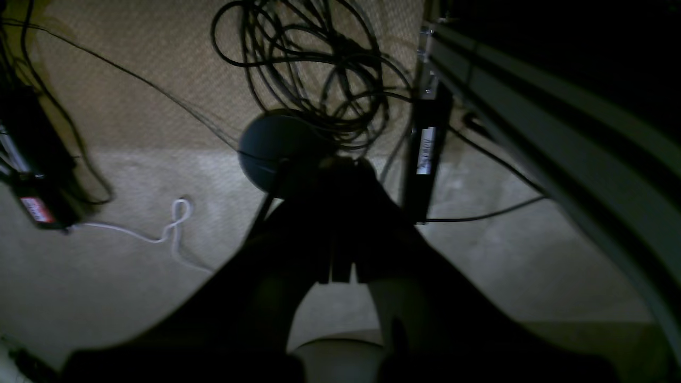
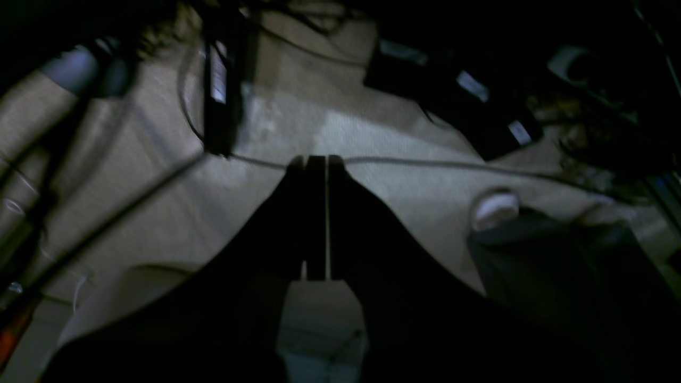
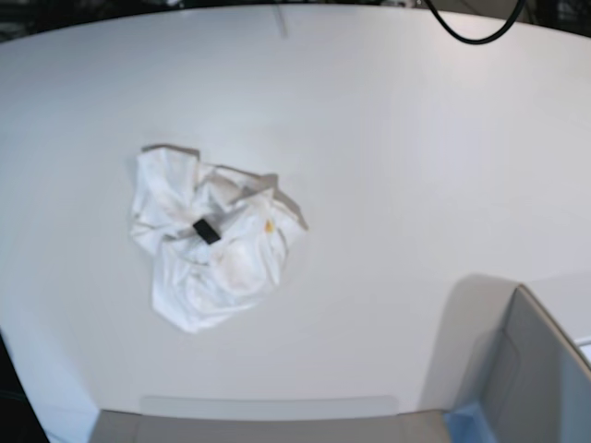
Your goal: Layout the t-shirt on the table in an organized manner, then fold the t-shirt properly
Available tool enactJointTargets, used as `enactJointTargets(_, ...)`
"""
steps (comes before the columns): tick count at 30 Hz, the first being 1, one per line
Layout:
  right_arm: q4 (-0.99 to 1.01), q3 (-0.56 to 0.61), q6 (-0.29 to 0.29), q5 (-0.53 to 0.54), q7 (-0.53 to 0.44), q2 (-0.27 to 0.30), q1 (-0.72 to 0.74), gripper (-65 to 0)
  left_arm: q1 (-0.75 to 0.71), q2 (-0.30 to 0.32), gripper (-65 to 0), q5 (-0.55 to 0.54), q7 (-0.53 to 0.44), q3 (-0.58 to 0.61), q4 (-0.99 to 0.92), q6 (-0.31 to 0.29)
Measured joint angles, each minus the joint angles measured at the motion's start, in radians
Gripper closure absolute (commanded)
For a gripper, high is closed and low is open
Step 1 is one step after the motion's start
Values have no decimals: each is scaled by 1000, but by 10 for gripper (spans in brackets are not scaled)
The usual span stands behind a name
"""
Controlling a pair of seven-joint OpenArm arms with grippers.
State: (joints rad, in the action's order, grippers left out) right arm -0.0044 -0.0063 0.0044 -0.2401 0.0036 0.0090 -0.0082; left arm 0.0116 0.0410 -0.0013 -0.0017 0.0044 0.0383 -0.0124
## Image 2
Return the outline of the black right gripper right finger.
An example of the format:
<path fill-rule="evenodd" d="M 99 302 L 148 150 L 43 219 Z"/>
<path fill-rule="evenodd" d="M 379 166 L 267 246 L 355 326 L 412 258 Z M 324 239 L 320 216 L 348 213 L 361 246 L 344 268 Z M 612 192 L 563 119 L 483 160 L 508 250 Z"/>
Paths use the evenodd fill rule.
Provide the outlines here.
<path fill-rule="evenodd" d="M 328 162 L 331 275 L 358 298 L 368 353 L 360 382 L 604 382 L 583 347 L 453 276 L 392 209 Z"/>

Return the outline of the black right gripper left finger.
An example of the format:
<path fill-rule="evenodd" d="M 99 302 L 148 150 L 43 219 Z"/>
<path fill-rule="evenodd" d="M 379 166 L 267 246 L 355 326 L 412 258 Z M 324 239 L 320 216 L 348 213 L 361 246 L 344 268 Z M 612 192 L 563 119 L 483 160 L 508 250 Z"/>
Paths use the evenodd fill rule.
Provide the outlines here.
<path fill-rule="evenodd" d="M 97 288 L 65 326 L 41 382 L 285 382 L 276 342 L 302 267 L 304 175 L 297 156 L 201 268 L 143 265 Z"/>

